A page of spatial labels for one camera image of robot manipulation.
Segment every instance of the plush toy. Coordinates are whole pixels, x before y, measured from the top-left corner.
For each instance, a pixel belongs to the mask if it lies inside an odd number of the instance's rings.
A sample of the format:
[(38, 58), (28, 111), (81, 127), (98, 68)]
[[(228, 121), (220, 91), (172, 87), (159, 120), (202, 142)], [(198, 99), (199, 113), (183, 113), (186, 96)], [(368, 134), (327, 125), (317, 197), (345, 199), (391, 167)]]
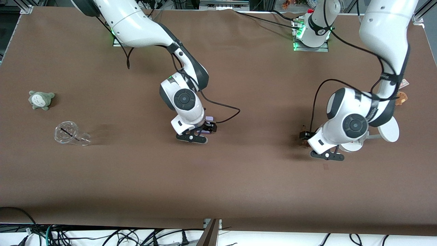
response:
[(52, 102), (52, 98), (55, 97), (54, 93), (44, 93), (29, 91), (29, 102), (32, 104), (33, 109), (42, 108), (43, 110), (48, 110), (49, 105)]
[(402, 105), (406, 100), (408, 100), (407, 94), (405, 94), (402, 91), (399, 91), (397, 94), (398, 99), (396, 99), (395, 105), (399, 106)]

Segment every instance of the small brown plush toy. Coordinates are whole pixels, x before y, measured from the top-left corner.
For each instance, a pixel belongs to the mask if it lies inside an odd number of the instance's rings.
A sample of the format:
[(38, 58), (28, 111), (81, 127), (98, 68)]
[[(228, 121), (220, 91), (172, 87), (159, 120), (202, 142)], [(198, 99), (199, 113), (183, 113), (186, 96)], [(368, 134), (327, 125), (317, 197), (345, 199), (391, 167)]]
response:
[(402, 91), (399, 91), (397, 94), (398, 99), (396, 99), (395, 105), (399, 106), (402, 105), (406, 100), (408, 100), (407, 94), (405, 94)]

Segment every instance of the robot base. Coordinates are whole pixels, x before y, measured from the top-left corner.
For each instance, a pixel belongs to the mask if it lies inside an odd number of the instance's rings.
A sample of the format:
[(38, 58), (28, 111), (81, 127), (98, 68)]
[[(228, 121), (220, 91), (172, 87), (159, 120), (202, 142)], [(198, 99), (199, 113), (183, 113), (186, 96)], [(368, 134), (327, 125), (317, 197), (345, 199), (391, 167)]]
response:
[(293, 35), (293, 50), (294, 51), (313, 51), (313, 52), (328, 52), (328, 39), (319, 47), (309, 47), (306, 46), (299, 37), (302, 37), (302, 34), (305, 29), (305, 15), (299, 16), (298, 18), (294, 18), (293, 21), (291, 21), (291, 26), (298, 27), (299, 30), (293, 29), (292, 35)]
[(190, 143), (197, 143), (197, 144), (205, 144), (208, 143), (208, 138), (202, 136), (202, 132), (216, 132), (217, 131), (217, 125), (215, 123), (211, 122), (205, 122), (200, 127), (194, 128), (193, 130), (186, 131), (182, 133), (182, 135), (176, 134), (176, 139), (180, 141), (190, 142)]

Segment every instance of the white round disc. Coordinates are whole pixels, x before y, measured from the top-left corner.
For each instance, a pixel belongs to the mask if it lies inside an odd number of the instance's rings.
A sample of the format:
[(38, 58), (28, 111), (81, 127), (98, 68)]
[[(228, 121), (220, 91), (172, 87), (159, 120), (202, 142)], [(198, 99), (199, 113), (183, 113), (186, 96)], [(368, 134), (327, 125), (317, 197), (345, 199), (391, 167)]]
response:
[(396, 142), (399, 138), (399, 126), (396, 119), (392, 118), (382, 126), (378, 126), (381, 137), (387, 142)]
[(353, 141), (350, 143), (340, 144), (340, 150), (344, 152), (354, 152), (358, 151), (363, 147), (363, 144), (358, 141)]

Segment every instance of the metal frame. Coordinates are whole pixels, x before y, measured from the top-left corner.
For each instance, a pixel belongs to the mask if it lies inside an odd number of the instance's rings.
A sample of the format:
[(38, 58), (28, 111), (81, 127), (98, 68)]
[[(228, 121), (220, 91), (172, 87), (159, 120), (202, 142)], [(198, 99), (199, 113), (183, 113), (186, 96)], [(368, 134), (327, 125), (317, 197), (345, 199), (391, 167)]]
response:
[(220, 219), (211, 219), (196, 246), (216, 246), (219, 229)]
[(2, 59), (0, 59), (0, 65), (2, 64), (3, 59), (6, 57), (7, 50), (9, 49), (10, 43), (12, 42), (12, 39), (14, 38), (15, 31), (17, 30), (18, 23), (20, 23), (21, 17), (22, 17), (22, 15), (20, 14), (20, 16), (18, 17), (18, 21), (15, 25), (14, 31), (12, 32), (12, 36), (10, 37), (9, 43), (7, 44), (6, 49), (4, 51), (3, 57), (2, 57)]
[(411, 18), (413, 20), (413, 24), (423, 26), (423, 16), (429, 10), (431, 10), (436, 4), (437, 4), (437, 0), (428, 0), (421, 7), (419, 7), (417, 11), (414, 12), (413, 17)]
[(356, 2), (355, 0), (352, 0), (352, 2), (346, 7), (346, 9), (344, 9), (343, 13), (350, 13), (355, 6), (355, 2)]
[(13, 0), (21, 9), (20, 14), (30, 14), (34, 6), (45, 6), (48, 0)]
[(416, 12), (414, 12), (413, 18), (416, 20), (421, 19), (436, 4), (437, 4), (437, 0), (428, 0), (420, 8), (418, 8)]

